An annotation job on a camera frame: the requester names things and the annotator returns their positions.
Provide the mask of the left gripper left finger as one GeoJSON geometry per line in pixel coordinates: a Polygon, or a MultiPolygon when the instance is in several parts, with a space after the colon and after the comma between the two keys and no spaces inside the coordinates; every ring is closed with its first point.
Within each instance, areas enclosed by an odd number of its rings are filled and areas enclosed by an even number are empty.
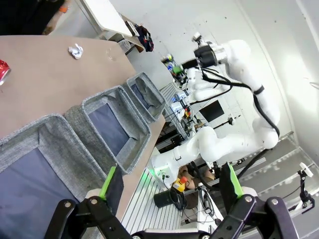
{"type": "Polygon", "coordinates": [[[76,203],[63,199],[53,213],[46,239],[80,239],[88,228],[98,228],[105,239],[130,239],[131,235],[116,218],[124,189],[122,171],[111,167],[97,196],[76,203]]]}

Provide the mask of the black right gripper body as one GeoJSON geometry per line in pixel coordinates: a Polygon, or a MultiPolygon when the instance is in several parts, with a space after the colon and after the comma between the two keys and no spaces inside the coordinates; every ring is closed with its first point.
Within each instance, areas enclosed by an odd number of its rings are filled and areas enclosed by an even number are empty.
{"type": "Polygon", "coordinates": [[[199,44],[198,48],[194,50],[194,55],[202,68],[217,66],[220,63],[213,50],[214,46],[213,43],[199,44]]]}

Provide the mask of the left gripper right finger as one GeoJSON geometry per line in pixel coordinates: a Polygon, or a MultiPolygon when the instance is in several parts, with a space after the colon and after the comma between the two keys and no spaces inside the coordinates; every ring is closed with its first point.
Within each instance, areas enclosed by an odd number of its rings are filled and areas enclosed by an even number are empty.
{"type": "Polygon", "coordinates": [[[213,232],[213,239],[237,239],[245,226],[255,227],[264,239],[297,239],[298,233],[284,200],[270,197],[266,201],[245,194],[233,167],[221,167],[219,190],[227,215],[213,232]]]}

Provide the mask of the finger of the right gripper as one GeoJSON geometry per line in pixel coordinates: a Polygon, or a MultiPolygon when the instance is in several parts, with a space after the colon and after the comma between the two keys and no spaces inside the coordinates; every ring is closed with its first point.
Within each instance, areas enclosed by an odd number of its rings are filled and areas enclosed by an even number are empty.
{"type": "Polygon", "coordinates": [[[198,66],[198,60],[197,59],[191,59],[189,61],[186,61],[182,64],[176,65],[173,67],[173,73],[174,74],[181,74],[184,72],[185,69],[195,68],[198,66]]]}

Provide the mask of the person's left hand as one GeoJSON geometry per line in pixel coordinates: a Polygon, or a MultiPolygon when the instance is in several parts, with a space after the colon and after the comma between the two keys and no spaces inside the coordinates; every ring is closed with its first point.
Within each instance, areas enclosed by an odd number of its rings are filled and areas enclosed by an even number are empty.
{"type": "Polygon", "coordinates": [[[59,19],[63,16],[63,12],[58,11],[47,24],[42,35],[49,35],[57,26],[59,19]]]}

